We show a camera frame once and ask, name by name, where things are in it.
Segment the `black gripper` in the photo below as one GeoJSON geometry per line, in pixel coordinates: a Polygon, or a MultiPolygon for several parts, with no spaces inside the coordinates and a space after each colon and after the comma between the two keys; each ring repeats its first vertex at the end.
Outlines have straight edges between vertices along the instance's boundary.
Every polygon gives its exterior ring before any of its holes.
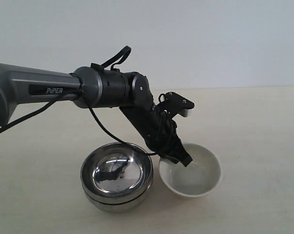
{"type": "Polygon", "coordinates": [[[150,110],[137,106],[119,109],[142,136],[146,146],[161,159],[173,164],[180,162],[184,167],[193,161],[177,136],[177,124],[158,105],[153,105],[150,110]]]}

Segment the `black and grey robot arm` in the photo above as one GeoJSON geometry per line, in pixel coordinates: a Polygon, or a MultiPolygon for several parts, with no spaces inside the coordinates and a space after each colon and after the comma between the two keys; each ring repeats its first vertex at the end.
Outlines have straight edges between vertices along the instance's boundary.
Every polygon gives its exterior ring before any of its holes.
{"type": "Polygon", "coordinates": [[[186,117],[194,104],[174,92],[155,104],[146,76],[97,64],[66,74],[0,63],[0,133],[13,126],[10,118],[18,105],[49,107],[65,100],[90,111],[118,107],[156,155],[184,166],[192,161],[173,118],[186,117]]]}

